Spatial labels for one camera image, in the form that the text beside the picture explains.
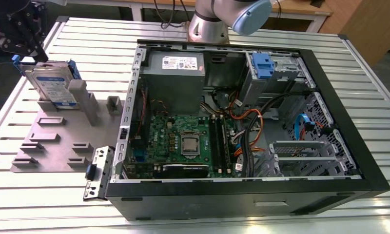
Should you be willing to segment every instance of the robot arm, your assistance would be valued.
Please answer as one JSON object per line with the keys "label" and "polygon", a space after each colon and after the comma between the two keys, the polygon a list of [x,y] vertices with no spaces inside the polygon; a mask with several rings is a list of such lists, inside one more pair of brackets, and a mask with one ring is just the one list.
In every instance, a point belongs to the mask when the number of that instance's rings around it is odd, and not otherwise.
{"label": "robot arm", "polygon": [[0,50],[46,62],[40,47],[43,5],[28,0],[0,0]]}
{"label": "robot arm", "polygon": [[239,35],[248,35],[263,25],[270,11],[270,0],[196,0],[188,39],[226,43],[227,26]]}

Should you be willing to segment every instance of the power supply label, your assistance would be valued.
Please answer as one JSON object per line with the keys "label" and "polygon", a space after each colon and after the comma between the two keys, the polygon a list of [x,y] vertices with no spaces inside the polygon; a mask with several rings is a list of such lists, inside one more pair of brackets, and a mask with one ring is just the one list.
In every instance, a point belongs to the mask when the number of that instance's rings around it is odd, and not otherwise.
{"label": "power supply label", "polygon": [[70,109],[71,106],[76,105],[76,101],[67,91],[66,80],[62,77],[35,77],[36,83],[58,108],[66,107]]}
{"label": "power supply label", "polygon": [[162,69],[196,70],[196,61],[194,57],[163,57]]}

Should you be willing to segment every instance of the white table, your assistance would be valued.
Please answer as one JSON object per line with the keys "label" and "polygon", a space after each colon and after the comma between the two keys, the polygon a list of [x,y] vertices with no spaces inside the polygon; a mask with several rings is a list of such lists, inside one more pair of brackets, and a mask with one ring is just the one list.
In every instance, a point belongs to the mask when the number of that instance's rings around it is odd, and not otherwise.
{"label": "white table", "polygon": [[[348,41],[336,35],[262,30],[230,43],[311,49],[390,183],[390,94]],[[158,23],[78,19],[56,22],[44,41],[48,59],[72,59],[96,99],[124,98],[136,39],[186,40]],[[10,161],[28,131],[38,94],[24,78],[0,112],[0,230],[266,234],[390,233],[390,192],[318,215],[127,222],[108,202],[82,202],[82,173],[14,174]]]}
{"label": "white table", "polygon": [[[39,0],[39,1],[50,1],[62,6],[64,6],[68,3],[72,3],[72,4],[128,7],[131,9],[132,21],[142,21],[140,10],[143,8],[155,9],[154,3],[142,3],[142,2],[118,1],[118,0]],[[158,6],[158,9],[160,10],[171,10],[172,8],[170,4],[156,4],[156,6]],[[184,6],[184,7],[187,11],[195,11],[194,6]],[[175,1],[174,9],[178,11],[183,11],[183,7],[178,0]],[[311,14],[311,15],[282,13],[279,17],[283,19],[308,20],[310,24],[306,29],[306,32],[316,33],[328,15],[330,13],[327,12],[319,12],[318,14]],[[270,17],[276,18],[278,14],[275,12],[271,12]]]}

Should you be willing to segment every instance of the motherboard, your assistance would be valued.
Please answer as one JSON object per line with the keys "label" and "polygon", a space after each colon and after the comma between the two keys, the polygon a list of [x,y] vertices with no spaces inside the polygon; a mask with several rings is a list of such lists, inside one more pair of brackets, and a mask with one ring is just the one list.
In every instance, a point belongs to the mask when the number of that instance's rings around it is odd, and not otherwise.
{"label": "motherboard", "polygon": [[146,149],[126,170],[135,178],[234,177],[227,142],[232,120],[222,116],[151,116]]}

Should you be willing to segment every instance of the metal bracket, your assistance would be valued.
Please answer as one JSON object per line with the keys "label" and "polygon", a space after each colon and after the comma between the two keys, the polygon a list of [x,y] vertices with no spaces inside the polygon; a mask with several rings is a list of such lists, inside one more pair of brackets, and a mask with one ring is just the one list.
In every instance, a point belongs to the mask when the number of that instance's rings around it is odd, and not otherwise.
{"label": "metal bracket", "polygon": [[108,183],[112,156],[114,148],[110,146],[96,148],[94,151],[92,160],[84,173],[83,201],[106,201],[104,191]]}

